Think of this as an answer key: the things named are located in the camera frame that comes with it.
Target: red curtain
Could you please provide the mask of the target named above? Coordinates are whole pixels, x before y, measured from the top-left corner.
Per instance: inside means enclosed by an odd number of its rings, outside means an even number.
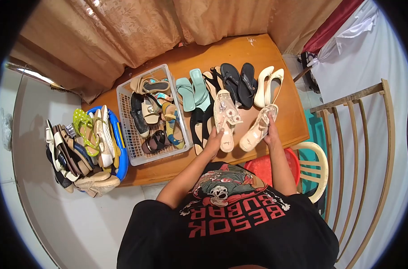
[[[364,0],[343,0],[304,45],[303,52],[317,54]]]

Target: white plastic chair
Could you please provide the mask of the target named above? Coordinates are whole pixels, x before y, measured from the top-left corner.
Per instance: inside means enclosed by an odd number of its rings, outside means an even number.
[[[325,152],[322,150],[322,148],[318,144],[313,143],[313,142],[301,142],[301,143],[298,143],[292,146],[291,148],[293,150],[308,148],[308,149],[313,150],[318,156],[318,161],[300,160],[300,171],[309,172],[313,174],[319,174],[321,176],[320,178],[318,178],[315,176],[309,176],[309,175],[304,175],[303,173],[300,173],[300,178],[318,183],[318,188],[316,189],[316,192],[312,196],[309,197],[312,203],[315,203],[319,200],[319,198],[324,193],[325,187],[327,186],[327,181],[328,181],[328,161],[327,161],[327,157],[325,156]],[[321,169],[308,168],[302,165],[319,166]]]

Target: red plastic stool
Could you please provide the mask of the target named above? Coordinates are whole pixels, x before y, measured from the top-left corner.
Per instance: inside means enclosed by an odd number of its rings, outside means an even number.
[[[300,180],[300,162],[298,161],[298,157],[290,148],[285,148],[284,151],[287,163],[289,164],[289,168],[294,176],[295,185],[298,185]],[[250,172],[253,172],[266,184],[273,186],[270,155],[265,155],[248,161],[244,164],[244,168]]]

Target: orange curtain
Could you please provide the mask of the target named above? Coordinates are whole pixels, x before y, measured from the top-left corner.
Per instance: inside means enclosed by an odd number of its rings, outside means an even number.
[[[125,66],[136,68],[180,41],[269,33],[299,53],[341,0],[42,0],[11,56],[91,103]]]
[[[88,103],[180,41],[157,0],[42,0],[11,52]]]

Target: hand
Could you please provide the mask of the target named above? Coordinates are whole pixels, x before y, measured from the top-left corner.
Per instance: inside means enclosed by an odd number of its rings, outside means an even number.
[[[207,140],[207,144],[202,153],[208,154],[210,160],[214,159],[217,155],[217,152],[220,149],[220,140],[223,136],[223,128],[219,130],[219,133],[216,132],[216,127],[213,126],[210,132],[210,136]]]
[[[268,126],[268,134],[264,137],[264,142],[267,144],[269,150],[273,150],[278,145],[281,145],[279,132],[277,131],[276,124],[274,123],[271,113],[268,113],[268,119],[270,120]]]

